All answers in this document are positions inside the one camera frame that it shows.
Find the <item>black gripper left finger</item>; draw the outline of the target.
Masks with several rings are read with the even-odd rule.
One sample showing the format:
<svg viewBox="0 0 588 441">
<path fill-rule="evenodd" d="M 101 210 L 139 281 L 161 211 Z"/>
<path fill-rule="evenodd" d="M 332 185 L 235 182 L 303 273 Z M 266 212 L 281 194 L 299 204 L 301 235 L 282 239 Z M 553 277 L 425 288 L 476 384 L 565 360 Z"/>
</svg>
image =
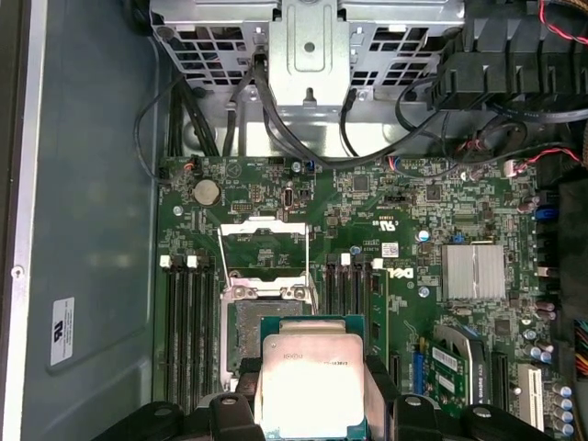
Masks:
<svg viewBox="0 0 588 441">
<path fill-rule="evenodd" d="M 97 440 L 264 440 L 254 421 L 254 395 L 261 358 L 245 358 L 234 392 L 210 395 L 190 414 L 177 404 L 155 401 L 142 406 L 96 437 Z"/>
</svg>

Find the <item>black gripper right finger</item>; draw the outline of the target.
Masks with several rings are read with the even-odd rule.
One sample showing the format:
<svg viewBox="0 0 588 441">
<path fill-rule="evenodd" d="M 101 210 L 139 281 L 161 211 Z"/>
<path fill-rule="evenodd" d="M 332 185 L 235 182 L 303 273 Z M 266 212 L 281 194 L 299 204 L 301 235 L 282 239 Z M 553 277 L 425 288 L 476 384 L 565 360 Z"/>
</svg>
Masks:
<svg viewBox="0 0 588 441">
<path fill-rule="evenodd" d="M 368 440 L 548 440 L 549 436 L 489 404 L 474 404 L 458 417 L 431 399 L 402 395 L 377 356 L 365 359 L 365 419 Z"/>
</svg>

